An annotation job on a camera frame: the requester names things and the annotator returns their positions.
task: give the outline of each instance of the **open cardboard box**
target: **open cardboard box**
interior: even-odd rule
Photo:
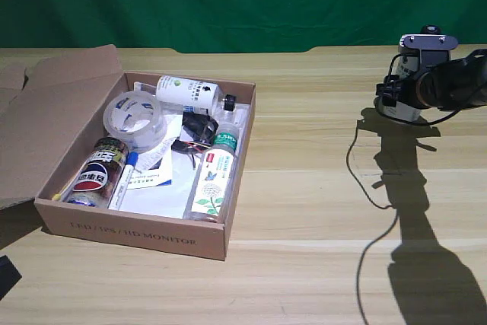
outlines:
[[[44,59],[23,89],[21,71],[15,66],[0,74],[0,209],[34,198],[52,234],[225,259],[255,111],[254,84],[196,78],[250,105],[229,210],[217,224],[52,201],[106,135],[105,106],[135,81],[156,85],[160,75],[123,72],[113,45]]]

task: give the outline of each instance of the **can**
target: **can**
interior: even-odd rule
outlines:
[[[65,201],[107,208],[128,154],[129,148],[119,139],[104,137],[98,140]]]

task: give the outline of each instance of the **wood grain surface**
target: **wood grain surface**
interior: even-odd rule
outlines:
[[[0,67],[65,51],[0,49]],[[0,254],[23,276],[0,323],[487,324],[487,107],[434,129],[379,118],[375,84],[395,54],[120,49],[125,70],[256,83],[228,258],[52,236],[23,204],[0,212]],[[356,129],[349,167],[363,189],[345,161]]]

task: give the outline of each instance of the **black cable wire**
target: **black cable wire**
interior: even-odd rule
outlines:
[[[353,138],[353,141],[352,143],[350,144],[350,147],[349,147],[349,150],[347,151],[347,155],[345,157],[345,163],[347,165],[347,169],[349,169],[349,173],[352,175],[353,179],[355,179],[355,182],[357,182],[358,186],[362,189],[362,192],[365,194],[365,196],[367,197],[368,201],[374,205],[375,207],[377,207],[378,209],[388,209],[390,207],[392,207],[392,205],[388,205],[388,206],[379,206],[376,202],[374,202],[374,200],[370,197],[370,195],[368,194],[367,190],[365,189],[364,185],[361,183],[361,181],[357,178],[357,176],[355,175],[355,173],[353,172],[352,170],[352,167],[350,166],[350,155],[352,154],[352,149],[353,147],[355,146],[355,143],[357,142],[357,137],[358,137],[358,125],[355,127],[355,136]]]
[[[399,219],[399,214],[396,211],[396,215],[394,216],[394,220],[392,224],[390,224],[390,226],[387,228],[387,230],[384,233],[382,233],[380,236],[376,237],[370,243],[367,244],[367,246],[363,249],[361,253],[360,260],[358,261],[357,274],[355,275],[355,293],[357,295],[358,309],[360,311],[360,315],[365,325],[369,325],[369,323],[367,321],[367,317],[365,316],[364,305],[362,304],[362,299],[360,295],[360,275],[361,275],[362,267],[364,265],[365,255],[367,255],[367,252],[372,247],[372,245],[382,240],[393,230],[394,226],[396,226],[398,219]]]
[[[374,205],[374,207],[377,207],[378,209],[388,209],[388,208],[392,208],[393,206],[392,205],[387,205],[387,206],[379,206],[377,203],[375,203],[372,198],[369,196],[367,190],[365,189],[364,185],[361,183],[361,181],[357,178],[357,176],[354,174],[353,170],[352,170],[352,167],[350,166],[350,155],[352,154],[352,149],[353,147],[355,146],[355,143],[357,142],[357,138],[358,138],[358,124],[357,126],[355,127],[355,135],[353,137],[353,141],[352,143],[350,144],[349,146],[349,149],[347,151],[347,155],[345,157],[345,162],[346,162],[346,165],[347,165],[347,169],[349,170],[349,173],[352,175],[352,177],[354,178],[355,182],[357,182],[357,184],[360,186],[362,192],[365,194],[365,196],[367,197],[368,201]],[[363,267],[363,264],[364,264],[364,260],[365,260],[365,256],[367,255],[367,252],[368,250],[372,247],[372,245],[374,245],[375,243],[377,243],[378,241],[380,241],[382,238],[386,237],[394,228],[394,226],[396,226],[396,223],[397,223],[397,220],[398,220],[399,216],[398,216],[398,213],[396,211],[396,215],[394,216],[394,220],[392,222],[392,224],[390,225],[390,227],[384,232],[382,233],[379,237],[373,239],[364,249],[363,251],[361,252],[361,255],[360,255],[360,259],[358,261],[358,267],[357,267],[357,272],[355,274],[355,294],[357,296],[357,304],[358,304],[358,309],[360,311],[360,315],[362,317],[362,320],[364,321],[364,324],[365,325],[369,325],[368,323],[368,320],[367,320],[367,317],[365,316],[365,312],[364,312],[364,306],[362,304],[362,299],[361,299],[361,293],[360,293],[360,275],[361,275],[361,270],[362,270],[362,267]]]
[[[403,55],[403,54],[398,53],[397,55],[395,55],[393,57],[390,65],[389,65],[389,74],[387,74],[387,80],[388,81],[390,80],[390,76],[391,76],[392,71],[393,71],[394,61],[396,61],[396,59],[400,56],[407,56],[407,55],[408,54]],[[450,119],[451,117],[457,115],[459,112],[461,112],[463,110],[463,108],[465,108],[466,106],[469,105],[470,101],[473,99],[473,97],[475,97],[475,94],[477,94],[479,91],[481,91],[486,85],[487,85],[487,81],[483,82],[481,85],[479,85],[477,88],[475,88],[473,90],[473,92],[471,93],[471,95],[468,96],[468,98],[466,98],[465,101],[462,102],[460,104],[460,106],[456,110],[451,112],[450,114],[446,115],[445,117],[441,117],[440,119],[436,119],[434,121],[426,122],[426,123],[412,122],[412,121],[408,121],[406,119],[400,119],[400,118],[396,118],[396,117],[386,115],[385,113],[383,113],[379,109],[378,98],[374,99],[374,107],[375,107],[375,110],[377,111],[377,113],[379,113],[382,117],[386,117],[388,119],[391,119],[392,121],[401,122],[401,123],[405,123],[406,125],[412,125],[412,126],[433,126],[433,125],[436,125],[438,123],[444,122],[444,121]]]

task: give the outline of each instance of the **spray bottle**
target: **spray bottle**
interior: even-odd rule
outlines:
[[[239,110],[219,113],[213,146],[201,158],[183,218],[223,222],[237,162],[237,143],[244,123]]]

